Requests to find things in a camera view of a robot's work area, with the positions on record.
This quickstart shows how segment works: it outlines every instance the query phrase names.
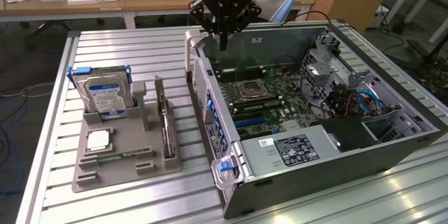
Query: blue latch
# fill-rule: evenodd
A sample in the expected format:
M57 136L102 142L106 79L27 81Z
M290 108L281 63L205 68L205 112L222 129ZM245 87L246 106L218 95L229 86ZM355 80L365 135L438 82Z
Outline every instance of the blue latch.
M67 72L67 78L71 80L73 84L75 85L71 66L67 66L66 72Z
M79 67L75 70L77 74L85 74L85 73L91 73L93 68L91 67Z
M213 101L211 100L209 100L209 102L207 102L207 110L211 110L211 108L213 108Z
M218 164L218 169L221 172L234 169L234 164L231 160L223 161Z
M129 76L129 82L133 83L131 66L130 66L129 62L125 63L125 69L126 69L126 75Z

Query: motherboard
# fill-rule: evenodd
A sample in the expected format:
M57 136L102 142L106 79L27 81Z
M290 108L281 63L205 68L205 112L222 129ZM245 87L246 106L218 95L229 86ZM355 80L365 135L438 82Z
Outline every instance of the motherboard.
M298 66L271 66L218 76L242 140L309 127L319 116L299 89Z

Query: slotted metal table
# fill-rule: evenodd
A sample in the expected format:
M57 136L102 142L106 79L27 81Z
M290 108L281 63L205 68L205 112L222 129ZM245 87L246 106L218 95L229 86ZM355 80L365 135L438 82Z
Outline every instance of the slotted metal table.
M87 31L69 37L18 223L426 223L448 220L447 135L391 170L225 220L185 78L185 33L199 27ZM448 109L350 28L343 33L448 124ZM342 57L366 68L351 51ZM83 101L67 66L133 66L157 100L155 75L175 105L183 170L102 189L73 192Z

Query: gray floor carpet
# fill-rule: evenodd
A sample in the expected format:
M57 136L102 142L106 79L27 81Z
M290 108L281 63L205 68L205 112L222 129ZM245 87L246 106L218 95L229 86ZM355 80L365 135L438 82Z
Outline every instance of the gray floor carpet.
M397 0L386 0L387 6L394 5ZM414 0L407 0L401 13L403 14ZM427 39L442 25L445 19L448 18L448 11L429 2L413 23L414 30L406 30L401 35L403 39L417 39L430 50L434 45L427 43ZM99 26L95 19L71 20L69 24L75 30L111 30L125 29L122 18L107 18L106 25ZM193 19L186 15L174 15L166 17L166 23L158 22L158 17L142 17L137 19L141 27L161 27L161 26L181 26L189 25ZM62 52L66 42L67 32L53 27L37 39L38 49L27 51L23 47L23 39L27 34L37 28L42 22L31 22L31 29L22 29L19 23L10 23L7 29L0 32L0 90L11 87L29 87L38 83L54 81L58 72ZM0 23L0 30L6 27L6 23ZM365 32L367 39L381 48L385 49L395 45L399 40L382 34L377 29L370 29ZM406 50L406 45L389 51L403 59L410 59L413 53ZM443 55L448 55L448 45L445 47ZM51 87L45 87L35 90L33 93L42 93L51 90ZM11 99L15 102L22 102L23 97ZM9 135L14 141L21 159L23 163L23 179L19 185L14 188L13 194L0 199L0 223L15 223L22 193L25 190L27 175L30 173L34 154L37 150L42 124L45 122L50 96L41 98L30 98L27 101L27 115L23 120L9 129ZM0 119L17 108L17 105L0 103ZM5 157L5 152L0 153L0 160ZM14 158L7 164L0 167L0 193L18 178L18 163Z

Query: red cable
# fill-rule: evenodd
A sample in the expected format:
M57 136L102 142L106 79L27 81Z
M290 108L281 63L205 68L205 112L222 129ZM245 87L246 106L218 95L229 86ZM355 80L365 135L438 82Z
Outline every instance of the red cable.
M347 115L347 113L349 113L349 106L350 106L350 104L351 104L351 99L354 98L354 95L355 95L355 94L351 94L350 97L349 97L347 107L346 107L346 114L345 114L345 115Z

